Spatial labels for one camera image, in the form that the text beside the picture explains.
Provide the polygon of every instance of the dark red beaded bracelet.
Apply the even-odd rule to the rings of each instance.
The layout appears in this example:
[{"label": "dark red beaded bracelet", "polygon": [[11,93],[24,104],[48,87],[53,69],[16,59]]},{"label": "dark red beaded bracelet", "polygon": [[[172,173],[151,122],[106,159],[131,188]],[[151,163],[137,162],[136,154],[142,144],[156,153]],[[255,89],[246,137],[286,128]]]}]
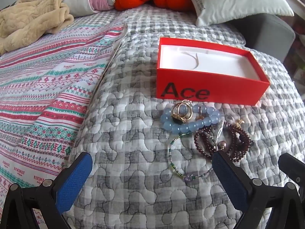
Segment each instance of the dark red beaded bracelet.
[{"label": "dark red beaded bracelet", "polygon": [[[224,127],[228,129],[228,132],[231,137],[231,144],[228,148],[227,155],[233,162],[239,162],[247,153],[249,148],[254,144],[254,142],[250,139],[250,137],[247,135],[247,133],[242,130],[239,126],[237,125],[231,125],[227,122],[224,122]],[[194,135],[194,142],[196,149],[207,159],[212,159],[212,154],[217,151],[216,145],[212,145],[208,136],[206,134],[209,134],[211,132],[211,126],[209,127],[204,127],[201,130],[198,130],[195,135]],[[206,151],[208,152],[205,153],[204,150],[202,150],[199,147],[198,143],[198,137],[201,137],[203,144],[206,146]],[[224,145],[220,146],[219,150],[224,150]]]}]

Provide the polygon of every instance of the gray chair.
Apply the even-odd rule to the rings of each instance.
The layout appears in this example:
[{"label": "gray chair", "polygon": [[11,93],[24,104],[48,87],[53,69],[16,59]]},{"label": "gray chair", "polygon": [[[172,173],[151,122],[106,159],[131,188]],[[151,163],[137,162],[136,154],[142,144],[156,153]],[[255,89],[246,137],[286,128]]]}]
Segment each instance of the gray chair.
[{"label": "gray chair", "polygon": [[246,47],[284,61],[295,40],[293,29],[276,15],[257,14],[230,23],[246,39]]}]

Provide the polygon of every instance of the beige fleece blanket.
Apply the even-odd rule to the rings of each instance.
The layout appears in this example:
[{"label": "beige fleece blanket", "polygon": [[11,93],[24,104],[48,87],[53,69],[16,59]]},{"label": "beige fleece blanket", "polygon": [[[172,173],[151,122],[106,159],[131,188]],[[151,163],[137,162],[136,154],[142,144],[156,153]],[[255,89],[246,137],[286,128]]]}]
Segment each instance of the beige fleece blanket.
[{"label": "beige fleece blanket", "polygon": [[63,0],[17,0],[0,11],[0,56],[57,33],[74,20]]}]

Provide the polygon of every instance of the white pillow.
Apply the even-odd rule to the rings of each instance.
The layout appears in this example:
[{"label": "white pillow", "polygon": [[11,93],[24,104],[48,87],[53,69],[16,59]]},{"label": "white pillow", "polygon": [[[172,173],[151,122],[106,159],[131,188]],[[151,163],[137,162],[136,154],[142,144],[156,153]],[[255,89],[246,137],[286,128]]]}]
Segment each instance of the white pillow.
[{"label": "white pillow", "polygon": [[192,0],[196,13],[196,25],[208,26],[248,15],[267,13],[293,16],[286,0]]}]

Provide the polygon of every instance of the metal screw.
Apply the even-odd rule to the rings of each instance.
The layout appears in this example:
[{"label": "metal screw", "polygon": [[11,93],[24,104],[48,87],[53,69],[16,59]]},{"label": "metal screw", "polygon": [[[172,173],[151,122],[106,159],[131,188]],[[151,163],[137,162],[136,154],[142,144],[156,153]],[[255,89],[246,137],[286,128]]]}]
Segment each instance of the metal screw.
[{"label": "metal screw", "polygon": [[16,190],[17,188],[18,188],[18,185],[17,185],[16,183],[14,183],[14,184],[10,187],[11,191]]},{"label": "metal screw", "polygon": [[294,184],[290,183],[290,182],[287,183],[287,187],[290,188],[290,189],[294,189],[295,188]]},{"label": "metal screw", "polygon": [[253,180],[252,180],[252,183],[255,185],[255,186],[260,186],[260,185],[262,185],[262,180],[261,179],[258,179],[258,178],[254,178]]},{"label": "metal screw", "polygon": [[47,180],[44,180],[42,185],[45,186],[45,187],[49,187],[51,186],[52,184],[52,180],[51,179],[47,179]]}]

